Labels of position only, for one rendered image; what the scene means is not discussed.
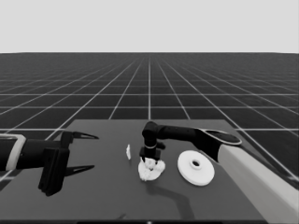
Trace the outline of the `white round carrier with pins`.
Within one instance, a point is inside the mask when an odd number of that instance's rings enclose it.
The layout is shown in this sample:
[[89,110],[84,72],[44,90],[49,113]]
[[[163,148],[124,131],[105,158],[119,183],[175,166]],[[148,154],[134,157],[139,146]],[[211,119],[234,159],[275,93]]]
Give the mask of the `white round carrier with pins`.
[[138,164],[139,177],[143,181],[152,181],[157,179],[164,169],[165,163],[162,160],[155,165],[153,159],[146,158],[145,163],[140,160],[140,163]]

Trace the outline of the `large thick white disc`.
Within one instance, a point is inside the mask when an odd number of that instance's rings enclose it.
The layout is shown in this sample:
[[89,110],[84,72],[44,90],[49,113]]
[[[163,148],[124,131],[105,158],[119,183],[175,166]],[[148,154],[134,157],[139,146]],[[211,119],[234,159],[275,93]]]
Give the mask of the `large thick white disc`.
[[188,182],[199,187],[208,185],[215,175],[212,162],[194,150],[186,150],[179,154],[178,171]]

